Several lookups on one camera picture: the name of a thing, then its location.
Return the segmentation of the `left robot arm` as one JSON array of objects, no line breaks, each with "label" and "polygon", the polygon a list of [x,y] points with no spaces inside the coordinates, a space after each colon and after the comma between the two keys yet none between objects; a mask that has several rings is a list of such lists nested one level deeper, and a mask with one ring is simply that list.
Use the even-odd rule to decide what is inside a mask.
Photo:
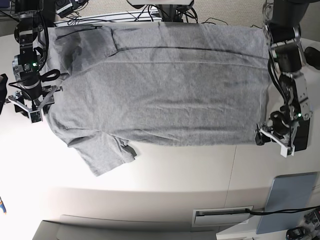
[{"label": "left robot arm", "polygon": [[262,29],[269,56],[267,69],[283,105],[257,127],[256,144],[283,144],[286,155],[306,150],[308,146],[313,112],[302,73],[307,60],[300,22],[310,4],[310,0],[267,0],[262,7]]}]

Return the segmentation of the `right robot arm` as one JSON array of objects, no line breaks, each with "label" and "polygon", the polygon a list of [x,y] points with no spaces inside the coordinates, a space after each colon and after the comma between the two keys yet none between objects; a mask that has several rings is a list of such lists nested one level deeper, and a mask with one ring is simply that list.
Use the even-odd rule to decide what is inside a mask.
[{"label": "right robot arm", "polygon": [[28,117],[32,123],[41,122],[54,104],[54,93],[61,90],[56,85],[43,86],[43,83],[57,80],[58,69],[41,73],[49,55],[49,31],[42,15],[42,0],[12,0],[9,14],[18,20],[14,38],[19,44],[19,54],[12,61],[15,81],[9,86],[15,94],[5,100],[13,103],[15,111]]}]

